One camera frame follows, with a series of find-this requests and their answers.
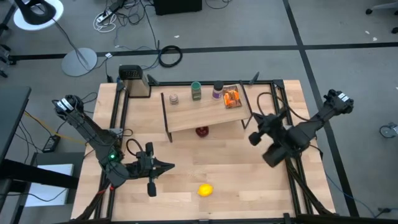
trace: yellow lemon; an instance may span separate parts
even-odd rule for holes
[[[213,186],[211,186],[210,184],[202,184],[199,187],[198,195],[202,197],[207,197],[211,195],[212,192],[213,192]]]

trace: lamp base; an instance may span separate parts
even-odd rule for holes
[[[79,77],[87,74],[92,71],[97,64],[97,54],[94,50],[89,48],[79,48],[78,51],[84,59],[80,55],[78,57],[77,52],[72,50],[66,54],[61,64],[62,71],[72,77]]]

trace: purple jar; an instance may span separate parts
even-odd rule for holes
[[[215,81],[214,82],[214,89],[213,89],[213,99],[219,100],[223,97],[223,87],[224,83],[222,81]]]

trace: wooden plank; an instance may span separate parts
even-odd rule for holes
[[[247,119],[250,117],[248,104],[240,85],[236,85],[242,106],[226,109],[223,99],[212,98],[213,87],[201,87],[201,100],[193,101],[189,86],[178,88],[175,91],[164,92],[167,126],[169,132],[199,128],[213,124],[226,123]],[[171,105],[169,95],[178,95],[178,105]]]
[[[299,115],[308,117],[300,82],[285,81],[285,87],[289,105]],[[94,121],[102,128],[109,126],[115,88],[115,84],[100,86]],[[156,158],[176,166],[155,180],[157,196],[154,198],[146,194],[147,179],[128,180],[120,186],[116,190],[113,221],[279,218],[283,213],[294,217],[285,164],[282,162],[271,168],[261,157],[271,139],[264,136],[257,146],[248,141],[248,136],[257,131],[254,120],[247,130],[243,130],[240,121],[211,125],[206,138],[199,138],[192,129],[176,131],[173,133],[174,142],[169,142],[164,129],[160,93],[178,93],[185,88],[153,87],[151,98],[129,101],[126,128],[134,131],[132,137],[141,145],[152,141]],[[245,86],[245,89],[253,112],[259,112],[257,95],[270,91],[269,85]],[[260,106],[264,113],[274,113],[271,96],[261,96]],[[300,122],[294,116],[293,121],[295,124]],[[138,151],[133,142],[129,147],[133,152]],[[126,154],[123,162],[135,160]],[[302,154],[302,161],[308,185],[326,208],[334,211],[319,153],[309,148]],[[72,218],[79,216],[91,202],[98,190],[100,173],[98,161],[92,153],[83,162]],[[204,183],[211,184],[214,192],[203,198],[197,190]],[[105,195],[103,211],[107,207],[107,198]],[[302,197],[300,203],[304,210]]]

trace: bottle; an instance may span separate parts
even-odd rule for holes
[[[178,104],[178,96],[177,94],[171,94],[169,96],[170,104],[171,105],[177,105]]]
[[[201,99],[201,85],[200,82],[193,82],[191,84],[191,93],[193,100],[200,100]]]
[[[220,100],[223,97],[224,83],[222,81],[214,82],[213,99]]]

